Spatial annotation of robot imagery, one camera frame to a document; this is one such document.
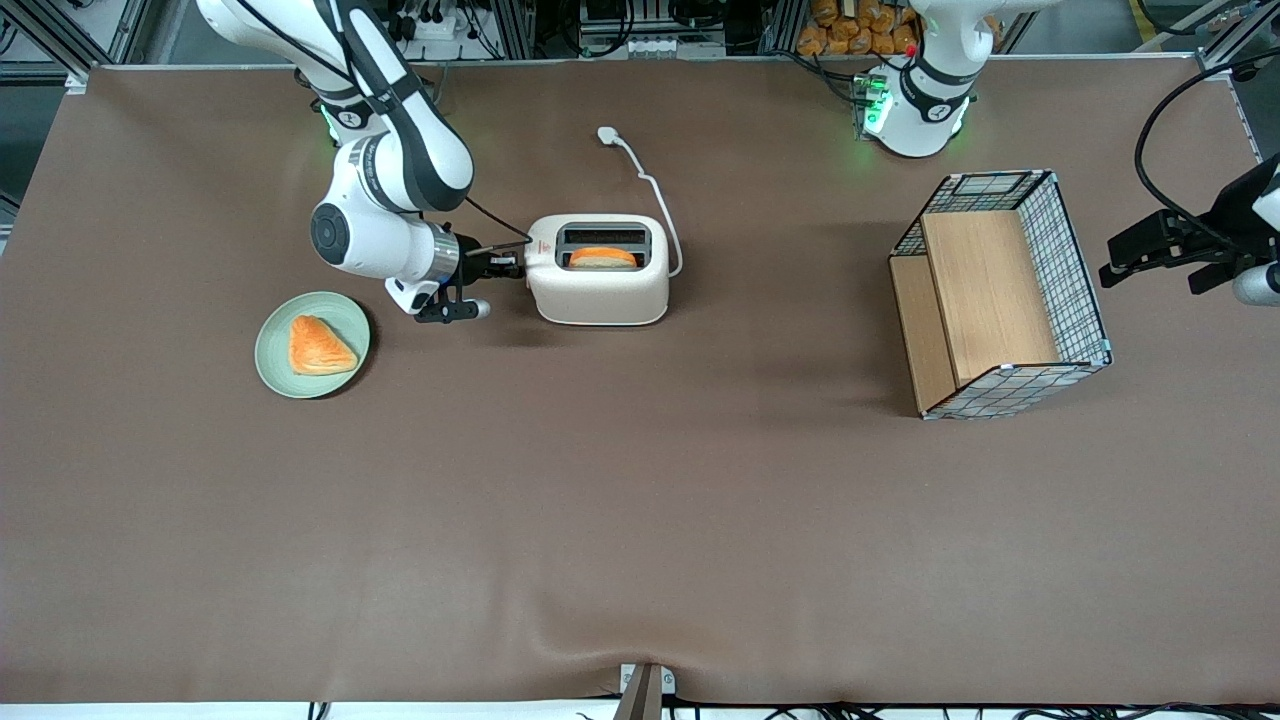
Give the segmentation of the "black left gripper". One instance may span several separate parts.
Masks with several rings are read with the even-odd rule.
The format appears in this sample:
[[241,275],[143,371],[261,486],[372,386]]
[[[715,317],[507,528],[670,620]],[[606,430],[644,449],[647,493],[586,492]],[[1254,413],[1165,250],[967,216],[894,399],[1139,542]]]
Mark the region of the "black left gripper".
[[[1201,220],[1229,238],[1240,251],[1270,263],[1277,260],[1279,152],[1224,186]],[[1107,241],[1108,263],[1100,268],[1100,283],[1112,288],[1130,275],[1156,268],[1202,263],[1206,237],[1185,218],[1162,209],[1128,227]],[[1193,295],[1208,293],[1228,284],[1235,297],[1248,297],[1239,277],[1252,268],[1251,259],[1206,263],[1188,275]]]

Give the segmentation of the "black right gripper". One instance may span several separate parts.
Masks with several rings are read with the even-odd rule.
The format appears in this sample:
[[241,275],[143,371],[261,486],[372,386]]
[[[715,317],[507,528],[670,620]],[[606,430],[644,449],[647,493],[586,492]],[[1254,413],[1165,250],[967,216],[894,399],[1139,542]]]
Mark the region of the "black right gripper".
[[460,260],[454,272],[454,286],[462,288],[477,281],[511,279],[524,281],[526,270],[521,252],[483,251],[481,243],[474,237],[457,234]]

